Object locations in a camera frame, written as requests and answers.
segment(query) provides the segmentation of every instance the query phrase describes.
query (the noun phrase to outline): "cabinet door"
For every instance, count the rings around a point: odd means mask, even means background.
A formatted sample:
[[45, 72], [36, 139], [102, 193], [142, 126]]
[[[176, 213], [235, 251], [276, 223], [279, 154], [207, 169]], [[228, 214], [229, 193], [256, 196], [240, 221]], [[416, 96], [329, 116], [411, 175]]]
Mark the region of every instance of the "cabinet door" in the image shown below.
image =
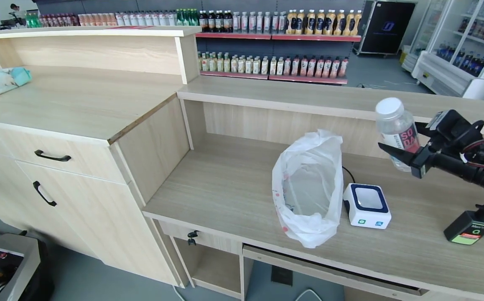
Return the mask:
[[127, 185], [19, 162], [30, 180], [106, 265], [176, 285]]
[[74, 251], [93, 256], [68, 223], [34, 190], [17, 163], [0, 155], [0, 219], [20, 230], [35, 230]]

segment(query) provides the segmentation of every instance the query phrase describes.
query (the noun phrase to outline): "refrigerator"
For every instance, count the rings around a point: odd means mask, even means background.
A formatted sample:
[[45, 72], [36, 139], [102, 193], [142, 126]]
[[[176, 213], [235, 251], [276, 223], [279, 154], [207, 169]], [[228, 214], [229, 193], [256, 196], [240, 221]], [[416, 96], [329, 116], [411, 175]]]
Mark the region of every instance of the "refrigerator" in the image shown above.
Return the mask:
[[484, 0], [450, 0], [411, 73], [439, 95], [484, 99]]

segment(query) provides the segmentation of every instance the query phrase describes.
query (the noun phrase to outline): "white bottle cap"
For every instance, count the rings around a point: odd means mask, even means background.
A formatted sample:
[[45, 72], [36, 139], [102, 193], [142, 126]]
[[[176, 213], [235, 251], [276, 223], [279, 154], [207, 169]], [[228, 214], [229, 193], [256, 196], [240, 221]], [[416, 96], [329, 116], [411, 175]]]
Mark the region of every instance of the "white bottle cap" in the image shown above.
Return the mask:
[[396, 117], [404, 112], [404, 104], [396, 97], [381, 100], [376, 105], [376, 113], [383, 119]]

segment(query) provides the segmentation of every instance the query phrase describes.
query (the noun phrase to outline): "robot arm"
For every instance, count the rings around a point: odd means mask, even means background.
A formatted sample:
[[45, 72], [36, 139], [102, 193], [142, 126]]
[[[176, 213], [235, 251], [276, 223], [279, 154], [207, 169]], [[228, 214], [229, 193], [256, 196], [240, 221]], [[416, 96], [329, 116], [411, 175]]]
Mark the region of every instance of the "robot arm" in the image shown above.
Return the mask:
[[437, 113], [429, 123], [415, 122], [419, 134], [430, 138], [416, 153], [409, 153], [383, 143], [380, 148], [411, 167], [422, 179], [435, 167], [465, 181], [484, 187], [484, 122], [469, 123], [455, 110]]

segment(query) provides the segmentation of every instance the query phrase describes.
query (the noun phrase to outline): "checkout counter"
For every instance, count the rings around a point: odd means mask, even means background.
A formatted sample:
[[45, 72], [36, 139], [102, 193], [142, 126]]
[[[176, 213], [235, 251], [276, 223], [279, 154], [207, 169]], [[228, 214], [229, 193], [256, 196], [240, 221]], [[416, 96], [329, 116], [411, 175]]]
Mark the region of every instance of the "checkout counter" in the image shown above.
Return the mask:
[[[16, 173], [0, 173], [0, 185], [19, 187], [0, 194], [0, 218], [107, 265], [242, 300], [255, 260], [343, 284], [348, 301], [375, 298], [365, 293], [484, 300], [484, 240], [463, 246], [443, 235], [484, 202], [484, 190], [438, 170], [422, 180], [397, 171], [377, 146], [374, 121], [386, 97], [420, 122], [447, 109], [484, 120], [483, 101], [200, 76], [199, 31], [0, 33], [0, 67], [25, 65], [33, 76], [0, 95], [0, 163]], [[360, 183], [382, 187], [393, 214], [387, 229], [353, 227], [344, 210], [337, 234], [315, 249], [283, 233], [271, 169], [317, 128], [343, 137], [343, 166]], [[72, 160], [39, 158], [36, 149]], [[57, 206], [30, 195], [36, 179]], [[2, 198], [23, 195], [20, 216], [10, 213]]]

